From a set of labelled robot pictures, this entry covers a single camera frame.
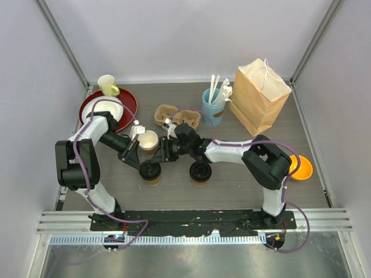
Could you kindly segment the black lid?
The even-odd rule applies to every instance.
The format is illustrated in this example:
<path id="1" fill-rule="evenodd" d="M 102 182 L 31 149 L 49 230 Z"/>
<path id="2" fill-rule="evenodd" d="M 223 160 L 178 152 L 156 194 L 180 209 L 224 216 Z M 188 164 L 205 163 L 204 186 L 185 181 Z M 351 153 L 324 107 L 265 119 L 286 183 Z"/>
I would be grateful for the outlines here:
<path id="1" fill-rule="evenodd" d="M 212 168 L 207 163 L 194 162 L 190 166 L 190 177 L 198 183 L 207 182 L 212 175 Z"/>
<path id="2" fill-rule="evenodd" d="M 153 181 L 161 175 L 161 166 L 159 163 L 144 161 L 139 168 L 140 177 L 146 181 Z"/>

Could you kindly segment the stack of paper cups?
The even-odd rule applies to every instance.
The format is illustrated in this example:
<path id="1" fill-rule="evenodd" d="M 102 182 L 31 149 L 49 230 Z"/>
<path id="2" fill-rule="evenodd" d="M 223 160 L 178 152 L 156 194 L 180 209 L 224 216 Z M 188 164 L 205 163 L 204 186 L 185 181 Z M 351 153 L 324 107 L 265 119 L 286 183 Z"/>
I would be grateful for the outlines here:
<path id="1" fill-rule="evenodd" d="M 153 156 L 159 144 L 159 138 L 156 132 L 147 130 L 145 133 L 138 136 L 139 147 L 148 156 Z"/>

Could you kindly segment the brown paper bag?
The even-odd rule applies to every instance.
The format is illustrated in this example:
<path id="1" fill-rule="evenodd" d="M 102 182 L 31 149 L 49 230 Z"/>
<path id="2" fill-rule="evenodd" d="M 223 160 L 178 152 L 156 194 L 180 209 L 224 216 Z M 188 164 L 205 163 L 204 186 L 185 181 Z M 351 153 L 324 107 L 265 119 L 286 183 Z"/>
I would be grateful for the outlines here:
<path id="1" fill-rule="evenodd" d="M 228 107 L 255 137 L 272 127 L 291 92 L 267 59 L 258 58 L 238 67 Z"/>

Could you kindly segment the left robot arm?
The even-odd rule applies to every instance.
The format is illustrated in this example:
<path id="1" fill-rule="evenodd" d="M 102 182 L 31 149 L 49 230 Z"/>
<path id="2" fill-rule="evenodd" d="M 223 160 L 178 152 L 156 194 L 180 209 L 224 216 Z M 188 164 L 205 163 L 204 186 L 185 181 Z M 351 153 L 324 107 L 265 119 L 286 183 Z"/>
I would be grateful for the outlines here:
<path id="1" fill-rule="evenodd" d="M 100 181 L 100 166 L 95 146 L 98 142 L 113 149 L 124 164 L 139 170 L 139 142 L 115 131 L 118 122 L 110 112 L 90 112 L 77 133 L 55 145 L 57 179 L 61 186 L 81 195 L 94 209 L 94 216 L 103 220 L 111 231 L 119 230 L 123 212 Z"/>

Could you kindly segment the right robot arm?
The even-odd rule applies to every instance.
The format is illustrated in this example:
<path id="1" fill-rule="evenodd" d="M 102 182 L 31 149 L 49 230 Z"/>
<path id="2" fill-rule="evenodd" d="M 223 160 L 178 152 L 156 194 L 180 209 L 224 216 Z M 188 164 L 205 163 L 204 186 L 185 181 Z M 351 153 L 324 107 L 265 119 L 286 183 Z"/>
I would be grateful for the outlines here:
<path id="1" fill-rule="evenodd" d="M 289 175 L 290 157 L 265 136 L 254 140 L 228 142 L 202 138 L 188 124 L 175 127 L 165 125 L 166 136 L 159 139 L 155 155 L 148 161 L 149 169 L 159 169 L 160 164 L 175 162 L 182 155 L 194 159 L 190 177 L 199 184 L 206 183 L 212 175 L 212 163 L 243 164 L 263 187 L 261 220 L 267 228 L 274 229 L 283 222 L 286 205 L 283 183 Z"/>

